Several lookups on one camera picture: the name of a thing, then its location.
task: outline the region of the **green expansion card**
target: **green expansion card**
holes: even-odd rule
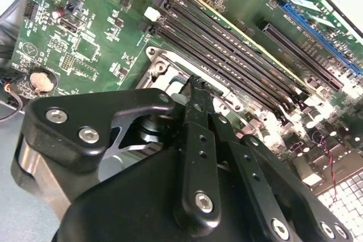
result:
[[[326,0],[284,0],[344,57],[363,67],[363,37]]]

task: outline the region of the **integrated circuit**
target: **integrated circuit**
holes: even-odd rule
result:
[[[115,26],[118,28],[122,28],[124,26],[124,21],[120,18],[116,18],[115,20]]]
[[[131,8],[131,2],[132,2],[131,0],[120,0],[120,4],[126,10],[128,10],[129,8]]]

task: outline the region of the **red wire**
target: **red wire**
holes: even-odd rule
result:
[[[337,201],[336,179],[335,179],[336,172],[334,171],[334,159],[333,159],[332,152],[328,149],[327,144],[326,144],[325,141],[322,141],[322,145],[324,147],[324,152],[326,153],[326,155],[329,155],[330,173],[331,173],[331,178],[332,178],[333,187],[334,187],[333,203],[331,203],[329,205],[329,208],[331,208],[333,206],[333,204]]]

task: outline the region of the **mounting hole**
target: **mounting hole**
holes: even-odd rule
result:
[[[260,181],[260,176],[257,175],[256,173],[252,174],[252,177],[256,180],[256,181]]]
[[[199,151],[199,155],[200,155],[203,159],[206,159],[206,158],[207,158],[207,155],[206,155],[206,153],[205,153],[203,150]]]
[[[199,112],[203,111],[202,107],[199,104],[194,104],[194,109],[198,110]]]
[[[220,116],[220,120],[223,124],[227,124],[227,119],[224,116]]]
[[[159,98],[160,98],[162,101],[166,102],[166,103],[168,103],[168,102],[169,102],[169,98],[168,98],[168,97],[167,97],[167,95],[165,95],[165,94],[160,94],[160,95],[159,95]]]
[[[251,143],[254,144],[255,146],[259,145],[259,143],[257,142],[257,140],[255,138],[251,138]]]

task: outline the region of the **screw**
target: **screw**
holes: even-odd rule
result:
[[[213,210],[212,200],[204,193],[197,193],[195,195],[195,204],[205,213],[210,213]]]
[[[157,62],[155,67],[157,67],[159,73],[162,73],[166,70],[166,64],[164,62]]]
[[[289,240],[289,231],[281,221],[278,219],[272,219],[272,227],[275,233],[277,233],[281,239]]]
[[[220,120],[222,121],[223,124],[227,124],[227,120],[225,119],[224,116],[220,116]]]
[[[323,231],[329,238],[331,238],[331,239],[335,238],[335,235],[334,235],[332,229],[330,229],[330,227],[328,225],[326,225],[325,222],[321,222],[320,224],[323,228]]]
[[[68,115],[62,111],[57,109],[52,109],[46,112],[46,118],[53,123],[61,124],[68,120]]]
[[[348,239],[348,235],[346,232],[344,232],[344,230],[338,225],[338,224],[334,224],[334,227],[336,229],[336,231],[344,238],[344,239]]]
[[[98,132],[91,128],[81,129],[78,136],[88,144],[94,144],[100,139]]]

